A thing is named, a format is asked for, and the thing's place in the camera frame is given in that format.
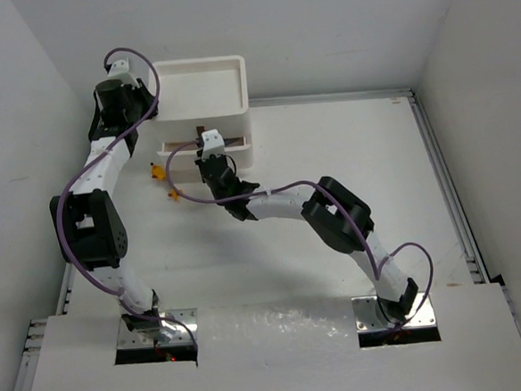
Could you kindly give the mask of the white drawer container box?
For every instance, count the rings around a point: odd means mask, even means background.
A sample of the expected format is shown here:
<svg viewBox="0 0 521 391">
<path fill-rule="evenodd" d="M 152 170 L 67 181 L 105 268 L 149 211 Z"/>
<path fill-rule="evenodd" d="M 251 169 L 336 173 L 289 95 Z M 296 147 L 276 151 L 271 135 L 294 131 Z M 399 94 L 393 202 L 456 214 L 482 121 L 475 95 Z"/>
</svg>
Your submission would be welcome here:
<svg viewBox="0 0 521 391">
<path fill-rule="evenodd" d="M 161 142 L 161 163 L 181 144 L 217 129 L 237 167 L 253 165 L 246 64 L 241 55 L 159 61 L 147 88 L 159 92 L 158 114 L 150 123 Z"/>
</svg>

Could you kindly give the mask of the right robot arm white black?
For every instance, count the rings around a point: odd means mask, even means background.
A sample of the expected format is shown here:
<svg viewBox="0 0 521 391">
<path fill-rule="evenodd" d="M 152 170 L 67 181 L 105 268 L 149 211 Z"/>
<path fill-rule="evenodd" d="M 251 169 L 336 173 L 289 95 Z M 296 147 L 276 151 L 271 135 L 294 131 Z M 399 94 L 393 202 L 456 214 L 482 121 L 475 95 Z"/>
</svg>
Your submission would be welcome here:
<svg viewBox="0 0 521 391">
<path fill-rule="evenodd" d="M 268 192 L 258 183 L 240 180 L 225 155 L 201 158 L 203 182 L 217 204 L 240 221 L 267 218 L 302 220 L 340 254 L 348 254 L 373 284 L 385 320 L 400 323 L 409 316 L 418 286 L 403 272 L 376 235 L 369 206 L 331 177 L 322 177 L 314 191 L 292 187 Z"/>
</svg>

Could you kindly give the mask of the yellow small clamp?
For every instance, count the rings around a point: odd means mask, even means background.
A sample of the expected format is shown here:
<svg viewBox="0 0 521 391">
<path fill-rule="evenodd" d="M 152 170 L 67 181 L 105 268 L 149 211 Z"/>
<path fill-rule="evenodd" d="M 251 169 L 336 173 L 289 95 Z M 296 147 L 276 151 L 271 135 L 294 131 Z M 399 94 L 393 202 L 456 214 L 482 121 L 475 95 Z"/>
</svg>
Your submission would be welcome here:
<svg viewBox="0 0 521 391">
<path fill-rule="evenodd" d="M 164 181 L 167 178 L 167 173 L 164 167 L 152 162 L 150 164 L 151 178 Z"/>
<path fill-rule="evenodd" d="M 174 201 L 177 201 L 180 198 L 181 194 L 182 194 L 181 192 L 177 192 L 175 190 L 170 190 L 168 193 L 168 197 L 170 197 Z"/>
</svg>

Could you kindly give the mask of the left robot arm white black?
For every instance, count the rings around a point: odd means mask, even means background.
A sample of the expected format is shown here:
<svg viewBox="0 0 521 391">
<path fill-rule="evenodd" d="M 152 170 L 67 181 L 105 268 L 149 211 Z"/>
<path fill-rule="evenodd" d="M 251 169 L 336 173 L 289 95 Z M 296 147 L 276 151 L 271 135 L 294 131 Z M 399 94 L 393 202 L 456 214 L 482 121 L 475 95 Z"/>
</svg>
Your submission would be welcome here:
<svg viewBox="0 0 521 391">
<path fill-rule="evenodd" d="M 158 103 L 141 79 L 107 79 L 93 93 L 95 113 L 84 169 L 69 182 L 66 195 L 51 199 L 49 210 L 66 262 L 119 302 L 128 331 L 151 336 L 165 325 L 159 297 L 125 257 L 128 232 L 112 192 L 136 148 L 136 126 L 156 115 Z"/>
</svg>

